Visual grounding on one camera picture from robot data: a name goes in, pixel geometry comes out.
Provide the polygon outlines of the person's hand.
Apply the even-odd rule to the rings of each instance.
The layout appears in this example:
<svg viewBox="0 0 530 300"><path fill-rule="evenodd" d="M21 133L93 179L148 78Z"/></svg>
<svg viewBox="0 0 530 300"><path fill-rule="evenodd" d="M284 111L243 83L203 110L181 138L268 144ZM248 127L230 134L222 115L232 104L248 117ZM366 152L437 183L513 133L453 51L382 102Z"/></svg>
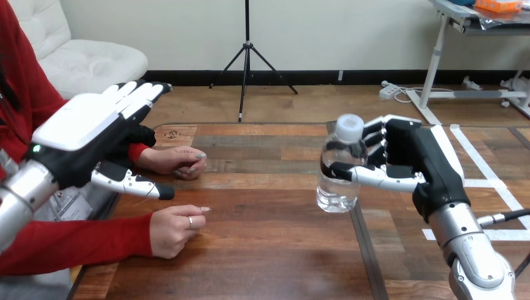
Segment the person's hand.
<svg viewBox="0 0 530 300"><path fill-rule="evenodd" d="M140 169L162 175L175 175L178 179L191 181L206 169L207 155L189 146L177 146L165 150L145 149L135 165Z"/></svg>
<svg viewBox="0 0 530 300"><path fill-rule="evenodd" d="M171 206L152 214L149 233L152 255L175 258L200 229L206 225L210 207Z"/></svg>

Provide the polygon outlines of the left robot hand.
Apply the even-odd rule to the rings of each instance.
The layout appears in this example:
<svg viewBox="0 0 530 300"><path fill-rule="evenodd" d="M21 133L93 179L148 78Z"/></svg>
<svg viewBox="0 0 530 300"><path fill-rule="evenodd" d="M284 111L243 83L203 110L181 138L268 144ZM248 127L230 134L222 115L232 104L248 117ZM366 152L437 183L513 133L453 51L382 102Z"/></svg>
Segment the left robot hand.
<svg viewBox="0 0 530 300"><path fill-rule="evenodd" d="M133 81L101 94L75 96L34 131L20 170L5 187L31 204L86 183L115 193L172 199L173 187L105 159L171 89L167 83Z"/></svg>

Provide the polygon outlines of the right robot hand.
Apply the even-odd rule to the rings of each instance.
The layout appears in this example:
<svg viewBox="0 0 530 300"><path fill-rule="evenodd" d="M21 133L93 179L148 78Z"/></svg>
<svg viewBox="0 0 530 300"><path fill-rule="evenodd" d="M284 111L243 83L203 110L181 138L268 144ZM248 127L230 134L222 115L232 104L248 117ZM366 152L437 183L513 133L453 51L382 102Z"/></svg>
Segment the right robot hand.
<svg viewBox="0 0 530 300"><path fill-rule="evenodd" d="M456 152L440 125L388 114L364 122L344 114L324 143L321 175L333 183L407 192L424 221L470 200Z"/></svg>

